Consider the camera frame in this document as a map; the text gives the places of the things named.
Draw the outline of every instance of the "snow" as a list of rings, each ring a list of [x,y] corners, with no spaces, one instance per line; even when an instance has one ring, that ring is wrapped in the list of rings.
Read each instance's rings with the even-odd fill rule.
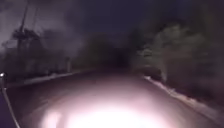
[[[152,82],[154,85],[158,86],[160,89],[165,91],[167,94],[172,96],[173,98],[183,102],[190,108],[194,109],[195,111],[199,112],[200,114],[204,115],[205,117],[211,119],[214,121],[214,123],[224,127],[224,117],[223,112],[214,108],[211,108],[203,103],[198,102],[197,100],[193,98],[189,98],[183,94],[177,93],[174,89],[168,88],[167,86],[164,86],[162,83],[158,81],[152,80],[150,77],[145,77],[145,79]]]
[[[36,78],[33,78],[33,79],[29,79],[29,80],[24,81],[23,84],[27,85],[27,84],[39,83],[39,82],[43,82],[43,81],[48,81],[48,80],[60,78],[60,77],[70,76],[72,74],[74,74],[74,73],[53,74],[51,76],[36,77]]]

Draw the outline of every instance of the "asphalt road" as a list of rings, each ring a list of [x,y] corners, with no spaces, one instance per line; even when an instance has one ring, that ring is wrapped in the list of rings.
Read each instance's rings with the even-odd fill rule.
[[[76,113],[93,104],[122,104],[145,114],[153,113],[168,122],[166,128],[219,128],[149,81],[125,73],[80,73],[21,85],[7,93],[22,128],[39,128],[49,110]]]

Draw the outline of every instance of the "night sky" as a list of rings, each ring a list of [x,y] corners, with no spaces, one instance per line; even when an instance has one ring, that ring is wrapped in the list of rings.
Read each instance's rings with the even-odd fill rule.
[[[158,19],[183,18],[190,0],[31,0],[26,27],[41,32],[61,31],[72,38],[63,45],[80,45],[88,36],[105,34],[123,38],[133,29]],[[18,28],[25,0],[0,0],[0,42],[10,38]],[[34,14],[37,18],[34,27]]]

